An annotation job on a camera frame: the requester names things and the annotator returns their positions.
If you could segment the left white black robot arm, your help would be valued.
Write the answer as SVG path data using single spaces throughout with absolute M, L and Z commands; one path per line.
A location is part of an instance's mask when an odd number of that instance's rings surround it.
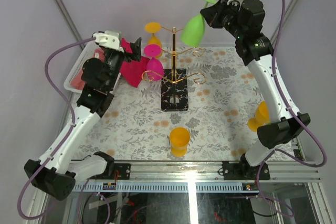
M 141 42 L 138 38 L 131 43 L 131 52 L 126 52 L 120 44 L 100 45 L 104 60 L 92 57 L 83 63 L 81 78 L 85 85 L 71 120 L 39 160 L 30 159 L 24 166 L 34 187 L 62 201 L 75 184 L 90 178 L 114 177 L 114 158 L 102 151 L 76 164 L 72 164 L 71 159 L 80 142 L 109 108 L 123 62 L 141 60 Z

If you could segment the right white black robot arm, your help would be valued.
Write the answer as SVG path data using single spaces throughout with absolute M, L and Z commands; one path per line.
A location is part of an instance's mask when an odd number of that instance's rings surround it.
M 257 129 L 258 140 L 243 154 L 238 163 L 223 162 L 224 178 L 256 179 L 261 169 L 268 180 L 268 166 L 262 161 L 276 148 L 296 138 L 310 116 L 302 114 L 292 101 L 274 60 L 270 40 L 261 32 L 265 18 L 264 5 L 259 0 L 242 3 L 219 0 L 200 14 L 211 28 L 224 28 L 235 39 L 237 54 L 257 81 L 268 109 L 270 121 Z

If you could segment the green wine glass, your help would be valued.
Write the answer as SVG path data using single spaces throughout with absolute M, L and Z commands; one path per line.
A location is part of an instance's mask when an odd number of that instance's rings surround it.
M 205 33 L 204 17 L 198 13 L 185 25 L 180 40 L 190 47 L 198 47 Z

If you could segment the magenta plastic wine glass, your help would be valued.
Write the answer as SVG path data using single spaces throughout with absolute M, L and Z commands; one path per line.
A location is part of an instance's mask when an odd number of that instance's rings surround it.
M 161 47 L 156 44 L 149 44 L 144 48 L 144 54 L 150 58 L 146 66 L 146 74 L 151 81 L 159 81 L 161 79 L 160 75 L 163 74 L 163 66 L 156 59 L 160 53 Z

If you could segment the orange plastic wine glass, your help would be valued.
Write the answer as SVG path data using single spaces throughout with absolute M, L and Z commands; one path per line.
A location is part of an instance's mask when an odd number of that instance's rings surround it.
M 162 49 L 162 43 L 160 39 L 155 35 L 161 29 L 161 25 L 157 22 L 149 22 L 145 25 L 145 31 L 150 33 L 152 36 L 148 40 L 147 45 L 155 44 L 158 45 Z

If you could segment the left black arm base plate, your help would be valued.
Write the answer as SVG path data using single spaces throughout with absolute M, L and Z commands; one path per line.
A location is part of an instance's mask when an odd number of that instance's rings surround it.
M 104 172 L 97 177 L 99 179 L 129 180 L 131 175 L 130 163 L 115 163 L 108 165 Z

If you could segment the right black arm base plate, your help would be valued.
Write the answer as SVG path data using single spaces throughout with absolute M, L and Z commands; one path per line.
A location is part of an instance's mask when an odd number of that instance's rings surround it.
M 224 180 L 256 180 L 259 169 L 260 180 L 270 180 L 270 172 L 267 164 L 262 166 L 249 166 L 244 162 L 222 162 Z

